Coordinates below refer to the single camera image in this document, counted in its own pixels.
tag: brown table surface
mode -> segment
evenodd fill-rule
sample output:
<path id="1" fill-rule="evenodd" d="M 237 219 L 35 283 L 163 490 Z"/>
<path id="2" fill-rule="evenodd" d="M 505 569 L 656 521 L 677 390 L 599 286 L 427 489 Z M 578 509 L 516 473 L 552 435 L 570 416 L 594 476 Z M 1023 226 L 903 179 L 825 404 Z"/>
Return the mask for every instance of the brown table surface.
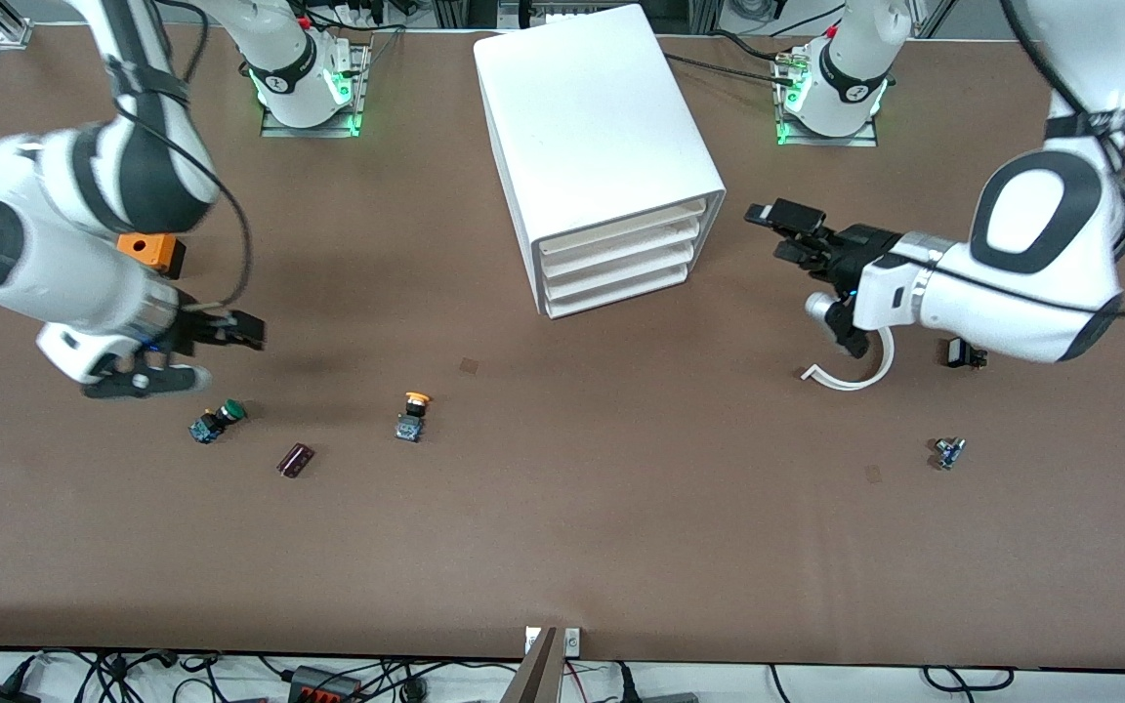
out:
<path id="1" fill-rule="evenodd" d="M 514 657 L 557 623 L 588 658 L 1125 667 L 1125 322 L 1068 364 L 978 373 L 898 328 L 884 381 L 826 390 L 795 375 L 868 364 L 832 354 L 801 310 L 820 286 L 741 222 L 784 196 L 963 240 L 988 175 L 1040 143 L 1046 88 L 1014 45 L 907 45 L 878 148 L 777 147 L 763 84 L 676 66 L 729 189 L 700 263 L 551 322 L 480 36 L 398 37 L 362 137 L 269 139 L 214 35 L 194 117 L 254 224 L 241 306 L 268 351 L 201 349 L 199 396 L 97 404 L 0 308 L 0 645 Z M 84 28 L 37 28 L 0 56 L 0 136 L 107 119 L 101 74 Z M 227 206 L 189 243 L 182 288 L 223 292 Z M 406 390 L 434 399 L 417 445 L 393 436 Z M 197 445 L 227 396 L 253 418 Z M 952 435 L 966 453 L 935 470 Z M 295 441 L 317 457 L 286 480 Z"/>

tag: wire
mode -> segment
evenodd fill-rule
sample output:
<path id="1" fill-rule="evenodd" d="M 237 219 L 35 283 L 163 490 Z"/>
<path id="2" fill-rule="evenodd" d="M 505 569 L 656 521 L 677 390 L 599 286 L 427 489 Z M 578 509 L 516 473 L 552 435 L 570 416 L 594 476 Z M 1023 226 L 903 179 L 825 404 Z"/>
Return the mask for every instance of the wire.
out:
<path id="1" fill-rule="evenodd" d="M 575 664 L 567 663 L 566 670 L 572 672 L 572 681 L 575 682 L 575 688 L 580 692 L 580 703 L 588 703 L 588 695 L 584 692 L 584 685 L 580 684 L 580 675 L 576 673 Z"/>
<path id="2" fill-rule="evenodd" d="M 781 673 L 775 668 L 775 664 L 768 664 L 767 668 L 772 669 L 772 681 L 775 682 L 775 693 L 781 695 L 782 702 L 793 703 L 789 700 L 789 694 L 784 693 L 784 685 L 781 683 Z"/>
<path id="3" fill-rule="evenodd" d="M 741 76 L 741 78 L 750 78 L 750 79 L 754 79 L 754 80 L 763 80 L 763 81 L 766 81 L 767 83 L 774 83 L 774 84 L 777 84 L 777 85 L 792 85 L 793 84 L 793 81 L 791 81 L 791 80 L 789 80 L 786 78 L 776 78 L 776 76 L 768 76 L 768 75 L 763 75 L 763 74 L 754 74 L 754 72 L 741 71 L 741 70 L 738 70 L 738 69 L 730 69 L 728 66 L 720 66 L 720 65 L 716 65 L 716 63 L 700 62 L 700 60 L 696 60 L 696 58 L 688 58 L 686 56 L 676 56 L 675 54 L 668 54 L 666 52 L 663 52 L 663 55 L 666 56 L 666 57 L 668 57 L 669 60 L 673 60 L 673 62 L 692 63 L 693 66 L 701 66 L 702 69 L 710 69 L 711 71 L 719 71 L 722 74 L 731 74 L 731 75 L 738 75 L 738 76 Z"/>
<path id="4" fill-rule="evenodd" d="M 330 28 L 334 26 L 349 28 L 349 30 L 353 31 L 376 31 L 381 28 L 400 28 L 400 30 L 405 30 L 406 28 L 403 24 L 395 24 L 394 26 L 348 26 L 348 24 L 344 24 L 339 18 L 326 18 L 324 15 L 315 13 L 314 10 L 309 9 L 307 0 L 289 0 L 289 6 L 294 8 L 294 12 L 300 12 L 303 17 L 308 18 L 316 28 Z"/>
<path id="5" fill-rule="evenodd" d="M 1125 205 L 1125 147 L 1117 143 L 1113 133 L 1104 132 L 1099 128 L 1099 126 L 1092 124 L 1092 121 L 1088 119 L 1088 107 L 1084 106 L 1082 100 L 1080 100 L 1079 94 L 1072 92 L 1070 85 L 1066 85 L 1066 81 L 1062 79 L 1062 74 L 1059 74 L 1056 69 L 1050 65 L 1048 60 L 1043 53 L 1040 52 L 1040 48 L 1036 48 L 1034 40 L 1032 40 L 1032 35 L 1027 33 L 1026 25 L 1018 16 L 1017 10 L 1014 9 L 1011 0 L 1001 0 L 1001 11 L 1005 13 L 1006 22 L 1009 22 L 1010 30 L 1014 33 L 1015 39 L 1018 39 L 1018 45 L 1022 46 L 1023 52 L 1027 54 L 1027 58 L 1032 60 L 1032 64 L 1035 66 L 1036 71 L 1040 72 L 1046 83 L 1048 83 L 1050 88 L 1053 88 L 1054 92 L 1062 96 L 1062 99 L 1066 101 L 1071 110 L 1076 111 L 1076 115 L 1080 117 L 1086 132 L 1088 132 L 1092 138 L 1097 139 L 1097 146 L 1110 166 L 1112 175 L 1115 179 L 1115 186 L 1117 190 L 1119 190 L 1122 202 Z M 1125 233 L 1115 242 L 1114 247 L 1116 258 L 1120 258 L 1122 253 L 1125 252 Z M 950 276 L 961 279 L 961 276 L 957 274 L 951 273 Z M 1000 290 L 1000 292 L 1014 295 L 1015 298 L 1025 299 L 1022 295 L 1008 292 L 1008 290 Z M 1065 310 L 1094 312 L 1088 310 L 1088 308 L 1060 306 L 1060 304 L 1047 303 L 1043 299 L 1032 299 L 1032 301 L 1046 304 L 1046 306 L 1050 307 L 1065 308 Z M 1102 316 L 1125 317 L 1125 310 L 1102 313 Z"/>
<path id="6" fill-rule="evenodd" d="M 225 295 L 224 298 L 219 299 L 218 301 L 194 304 L 194 306 L 186 306 L 184 310 L 187 312 L 210 310 L 210 308 L 214 307 L 232 306 L 232 304 L 236 301 L 236 299 L 241 298 L 241 295 L 245 292 L 246 285 L 250 283 L 250 271 L 251 269 L 254 268 L 254 237 L 253 234 L 251 234 L 250 232 L 250 219 L 246 218 L 245 210 L 241 208 L 241 204 L 238 204 L 236 196 L 233 196 L 233 191 L 228 190 L 227 186 L 224 186 L 223 180 L 216 177 L 216 174 L 212 172 L 209 168 L 206 168 L 206 165 L 202 164 L 201 161 L 197 160 L 196 156 L 190 154 L 190 152 L 184 151 L 183 146 L 173 142 L 173 139 L 169 138 L 168 135 L 159 132 L 159 129 L 155 129 L 151 125 L 144 123 L 142 120 L 142 117 L 138 117 L 137 115 L 133 115 L 133 112 L 125 110 L 125 108 L 120 106 L 119 101 L 115 103 L 115 108 L 117 112 L 120 112 L 120 116 L 124 117 L 124 119 L 129 120 L 129 123 L 140 126 L 140 128 L 146 132 L 146 134 L 152 135 L 152 137 L 155 137 L 160 142 L 166 144 L 168 147 L 171 148 L 171 151 L 178 152 L 178 154 L 182 155 L 184 160 L 187 160 L 190 164 L 192 164 L 194 168 L 199 170 L 201 174 L 205 174 L 206 178 L 209 178 L 210 182 L 214 182 L 215 187 L 219 188 L 219 192 L 224 195 L 224 198 L 228 201 L 228 205 L 233 206 L 233 213 L 236 213 L 237 224 L 241 227 L 241 274 L 237 277 L 237 283 L 236 286 L 233 287 L 232 292 L 228 292 L 227 295 Z"/>
<path id="7" fill-rule="evenodd" d="M 621 703 L 640 703 L 640 694 L 637 693 L 637 681 L 633 679 L 633 672 L 628 667 L 626 663 L 619 664 L 619 673 L 624 677 L 624 697 L 620 700 Z"/>
<path id="8" fill-rule="evenodd" d="M 155 3 L 169 4 L 171 8 L 180 8 L 183 10 L 189 10 L 197 15 L 199 21 L 202 24 L 201 31 L 197 36 L 197 46 L 194 48 L 194 54 L 189 57 L 189 65 L 184 66 L 184 83 L 190 83 L 194 80 L 194 71 L 197 71 L 197 63 L 202 58 L 202 52 L 206 49 L 206 40 L 209 39 L 212 35 L 212 18 L 206 17 L 206 12 L 190 3 L 183 3 L 182 0 L 155 0 Z"/>
<path id="9" fill-rule="evenodd" d="M 370 72 L 371 71 L 371 66 L 375 66 L 376 62 L 379 62 L 380 54 L 384 54 L 385 52 L 388 52 L 389 46 L 394 45 L 394 40 L 397 40 L 397 37 L 400 36 L 402 34 L 404 34 L 406 31 L 406 26 L 400 26 L 400 27 L 402 28 L 395 28 L 395 30 L 393 33 L 389 33 L 388 40 L 385 40 L 385 45 L 381 46 L 380 48 L 376 49 L 375 54 L 371 54 L 371 60 L 369 60 L 369 62 L 367 62 L 367 71 Z"/>
<path id="10" fill-rule="evenodd" d="M 722 37 L 727 37 L 727 39 L 731 39 L 732 44 L 736 44 L 737 46 L 740 46 L 741 52 L 745 52 L 746 54 L 749 54 L 750 56 L 753 56 L 755 58 L 762 58 L 762 60 L 764 60 L 764 62 L 773 62 L 775 60 L 775 54 L 767 54 L 765 52 L 758 52 L 757 48 L 754 48 L 749 44 L 745 44 L 745 39 L 741 39 L 740 36 L 737 36 L 737 35 L 732 34 L 731 31 L 724 30 L 724 28 L 716 28 L 714 30 L 711 30 L 711 31 L 709 31 L 706 34 L 709 34 L 710 36 L 722 36 Z"/>
<path id="11" fill-rule="evenodd" d="M 219 699 L 219 703 L 228 703 L 227 695 L 219 690 L 219 684 L 215 682 L 215 672 L 212 667 L 206 667 L 206 681 L 210 682 L 210 693 L 215 694 L 216 699 Z"/>
<path id="12" fill-rule="evenodd" d="M 176 703 L 176 699 L 178 699 L 179 695 L 180 695 L 180 690 L 184 688 L 186 684 L 200 684 L 200 685 L 205 685 L 207 690 L 210 690 L 210 703 L 218 703 L 218 699 L 216 699 L 216 695 L 215 695 L 215 690 L 212 688 L 212 685 L 206 684 L 206 681 L 200 679 L 200 677 L 188 677 L 188 679 L 184 679 L 184 681 L 180 682 L 178 685 L 176 685 L 176 688 L 173 690 L 173 703 Z"/>
<path id="13" fill-rule="evenodd" d="M 508 666 L 508 664 L 498 664 L 498 663 L 452 663 L 452 664 L 456 667 L 464 667 L 466 669 L 497 668 L 497 669 L 506 669 L 510 673 L 518 673 L 519 672 L 518 668 Z M 597 669 L 584 669 L 584 670 L 586 670 L 586 672 L 597 672 Z"/>
<path id="14" fill-rule="evenodd" d="M 271 663 L 269 663 L 268 658 L 263 657 L 263 655 L 259 655 L 259 660 L 260 663 L 263 664 L 263 667 L 268 667 L 268 672 L 271 672 L 273 673 L 273 675 L 277 675 L 278 677 L 281 677 L 281 679 L 285 679 L 285 669 L 278 669 L 277 667 L 272 667 Z"/>
<path id="15" fill-rule="evenodd" d="M 790 26 L 786 26 L 784 28 L 777 28 L 777 30 L 772 31 L 772 34 L 768 34 L 767 36 L 778 36 L 778 35 L 782 35 L 782 34 L 785 34 L 785 33 L 789 33 L 789 31 L 793 31 L 794 28 L 796 28 L 799 26 L 808 26 L 808 24 L 810 24 L 812 21 L 816 21 L 816 19 L 826 18 L 827 15 L 834 15 L 836 12 L 839 12 L 840 10 L 844 10 L 844 9 L 845 9 L 845 4 L 844 3 L 836 4 L 835 8 L 831 8 L 830 10 L 827 10 L 827 12 L 819 12 L 818 15 L 813 15 L 812 18 L 804 18 L 804 19 L 801 19 L 801 21 L 794 22 L 794 24 L 790 24 Z M 741 31 L 741 34 L 744 34 L 744 35 L 747 36 L 747 35 L 749 35 L 752 33 L 755 33 L 755 31 L 759 30 L 759 28 L 763 28 L 764 26 L 768 26 L 768 24 L 772 24 L 771 19 L 767 19 L 765 22 L 762 24 L 762 26 L 755 26 L 754 28 L 750 28 L 750 30 Z"/>
<path id="16" fill-rule="evenodd" d="M 932 669 L 944 669 L 946 672 L 950 672 L 950 676 L 954 677 L 954 681 L 957 682 L 957 685 L 938 684 L 938 682 L 932 677 Z M 996 682 L 996 684 L 993 685 L 966 684 L 966 681 L 963 677 L 961 677 L 961 675 L 957 673 L 957 669 L 953 667 L 922 667 L 922 677 L 925 677 L 925 679 L 928 679 L 928 685 L 932 686 L 932 688 L 951 695 L 954 693 L 963 693 L 966 696 L 966 703 L 974 703 L 974 694 L 976 693 L 991 693 L 993 691 L 1001 691 L 1005 688 L 1009 688 L 1009 686 L 1014 684 L 1014 669 L 1002 668 L 997 670 L 1005 672 L 1005 679 Z"/>

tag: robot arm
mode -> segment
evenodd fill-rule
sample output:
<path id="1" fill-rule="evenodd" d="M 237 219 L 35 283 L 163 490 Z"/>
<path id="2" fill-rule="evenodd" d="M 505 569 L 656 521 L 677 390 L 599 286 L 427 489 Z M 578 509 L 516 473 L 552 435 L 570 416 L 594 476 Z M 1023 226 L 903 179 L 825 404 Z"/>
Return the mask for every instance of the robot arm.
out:
<path id="1" fill-rule="evenodd" d="M 47 323 L 37 345 L 87 396 L 201 388 L 205 370 L 171 364 L 171 355 L 192 355 L 196 343 L 260 349 L 263 322 L 192 312 L 192 298 L 111 243 L 120 233 L 190 231 L 218 196 L 188 87 L 171 72 L 151 0 L 69 3 L 89 21 L 120 115 L 0 138 L 0 306 Z M 146 352 L 160 352 L 162 366 Z M 133 369 L 117 369 L 122 359 Z"/>
<path id="2" fill-rule="evenodd" d="M 811 297 L 808 313 L 853 355 L 866 351 L 867 330 L 918 323 L 1050 363 L 1088 351 L 1117 316 L 1125 3 L 1030 0 L 1028 8 L 1048 65 L 1084 110 L 1054 93 L 1044 146 L 988 180 L 969 243 L 872 226 L 832 232 L 821 211 L 785 200 L 746 214 L 785 236 L 777 258 L 834 286 L 834 297 Z"/>
<path id="3" fill-rule="evenodd" d="M 834 31 L 785 54 L 795 85 L 784 111 L 825 137 L 856 133 L 879 108 L 911 26 L 907 0 L 848 0 Z"/>

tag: white cable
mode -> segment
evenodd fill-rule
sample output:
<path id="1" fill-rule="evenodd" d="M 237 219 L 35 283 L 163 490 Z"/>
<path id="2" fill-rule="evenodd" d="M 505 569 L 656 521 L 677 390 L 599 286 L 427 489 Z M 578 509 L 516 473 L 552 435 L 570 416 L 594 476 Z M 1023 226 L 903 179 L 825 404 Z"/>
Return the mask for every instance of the white cable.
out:
<path id="1" fill-rule="evenodd" d="M 897 352 L 897 346 L 892 343 L 892 330 L 881 326 L 879 328 L 879 340 L 880 345 L 884 348 L 884 359 L 880 361 L 879 370 L 871 378 L 866 380 L 840 380 L 834 377 L 834 375 L 826 372 L 826 370 L 818 368 L 818 364 L 813 364 L 804 370 L 804 373 L 801 373 L 801 380 L 812 378 L 820 382 L 821 386 L 826 386 L 832 390 L 862 390 L 862 388 L 874 386 L 879 379 L 888 375 L 888 370 L 892 368 L 892 355 Z"/>

